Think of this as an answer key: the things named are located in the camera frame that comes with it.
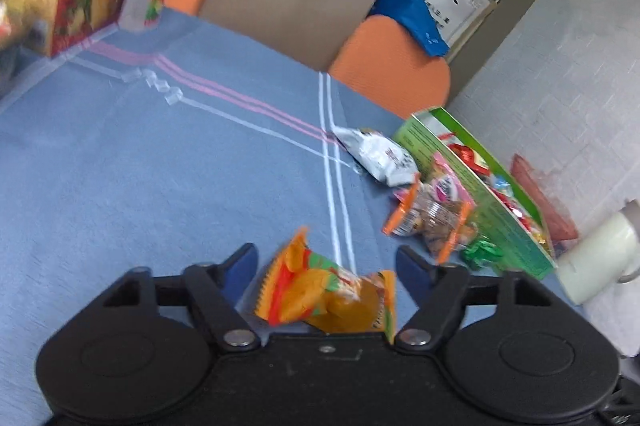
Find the green cardboard box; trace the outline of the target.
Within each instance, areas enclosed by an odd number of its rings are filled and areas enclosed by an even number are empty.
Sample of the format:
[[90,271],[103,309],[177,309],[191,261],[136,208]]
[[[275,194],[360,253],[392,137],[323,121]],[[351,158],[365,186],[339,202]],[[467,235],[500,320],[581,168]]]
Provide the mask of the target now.
[[541,280],[556,267],[548,227],[537,205],[475,137],[444,108],[412,114],[394,139],[424,174],[439,153],[471,194],[472,217],[502,253],[496,267]]

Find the orange clear nut packet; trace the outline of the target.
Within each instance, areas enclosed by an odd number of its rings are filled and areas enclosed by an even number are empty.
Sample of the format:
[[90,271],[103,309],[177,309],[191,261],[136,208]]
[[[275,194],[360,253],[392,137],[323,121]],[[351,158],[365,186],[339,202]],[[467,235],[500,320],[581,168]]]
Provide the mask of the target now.
[[477,236],[473,221],[475,201],[441,152],[428,164],[425,180],[414,176],[408,190],[397,193],[399,201],[383,227],[396,236],[420,235],[438,264],[446,264]]

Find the blue tablecloth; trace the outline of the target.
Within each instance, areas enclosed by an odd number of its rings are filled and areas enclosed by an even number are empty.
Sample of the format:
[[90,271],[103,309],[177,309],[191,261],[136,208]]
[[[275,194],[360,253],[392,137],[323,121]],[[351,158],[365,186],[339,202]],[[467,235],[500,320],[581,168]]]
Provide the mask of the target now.
[[431,360],[378,335],[213,350],[182,274],[245,243],[256,276],[299,227],[360,273],[390,267],[388,198],[330,139],[398,116],[169,12],[24,69],[1,105],[6,425],[488,425]]

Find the white thermos jug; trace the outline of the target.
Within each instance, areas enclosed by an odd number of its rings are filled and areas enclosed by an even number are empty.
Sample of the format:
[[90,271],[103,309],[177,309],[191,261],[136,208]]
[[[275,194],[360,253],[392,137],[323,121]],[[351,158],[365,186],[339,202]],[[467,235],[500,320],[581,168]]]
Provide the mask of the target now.
[[556,277],[574,305],[609,285],[639,277],[639,201],[630,200],[556,262]]

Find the white snack packet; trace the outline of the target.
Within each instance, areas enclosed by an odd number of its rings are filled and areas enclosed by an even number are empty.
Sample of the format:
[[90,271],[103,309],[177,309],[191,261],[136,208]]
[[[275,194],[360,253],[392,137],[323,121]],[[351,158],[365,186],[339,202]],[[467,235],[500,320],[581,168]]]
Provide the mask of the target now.
[[419,172],[411,154],[378,131],[334,126],[334,137],[373,177],[390,188],[414,183]]

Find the blue plastic bag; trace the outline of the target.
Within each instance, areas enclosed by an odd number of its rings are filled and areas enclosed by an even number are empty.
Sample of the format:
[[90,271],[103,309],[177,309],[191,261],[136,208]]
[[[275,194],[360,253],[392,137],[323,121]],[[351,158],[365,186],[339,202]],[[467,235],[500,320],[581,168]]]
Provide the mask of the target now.
[[443,58],[449,52],[425,0],[375,0],[368,16],[394,20],[432,58]]

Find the orange snack packet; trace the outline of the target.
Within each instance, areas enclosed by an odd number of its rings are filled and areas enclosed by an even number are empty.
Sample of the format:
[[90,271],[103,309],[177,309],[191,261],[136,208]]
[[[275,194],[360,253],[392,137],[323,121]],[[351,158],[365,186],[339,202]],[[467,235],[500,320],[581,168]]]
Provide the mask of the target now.
[[308,246],[300,228],[274,257],[255,314],[270,326],[305,322],[326,334],[396,334],[396,274],[357,276]]

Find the green foil candy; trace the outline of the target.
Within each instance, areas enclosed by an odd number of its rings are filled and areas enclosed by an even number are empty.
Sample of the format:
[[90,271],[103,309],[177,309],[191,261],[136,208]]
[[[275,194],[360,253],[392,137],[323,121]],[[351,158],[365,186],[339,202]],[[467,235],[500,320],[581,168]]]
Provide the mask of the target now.
[[487,236],[479,235],[462,250],[459,257],[470,270],[480,271],[500,261],[503,251]]

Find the right orange chair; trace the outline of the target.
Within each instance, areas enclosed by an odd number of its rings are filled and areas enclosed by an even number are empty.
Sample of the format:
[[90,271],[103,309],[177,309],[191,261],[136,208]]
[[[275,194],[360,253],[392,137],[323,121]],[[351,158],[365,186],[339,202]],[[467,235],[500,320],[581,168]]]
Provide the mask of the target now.
[[329,74],[401,118],[447,103],[451,79],[443,58],[432,58],[396,21],[365,19],[344,43]]

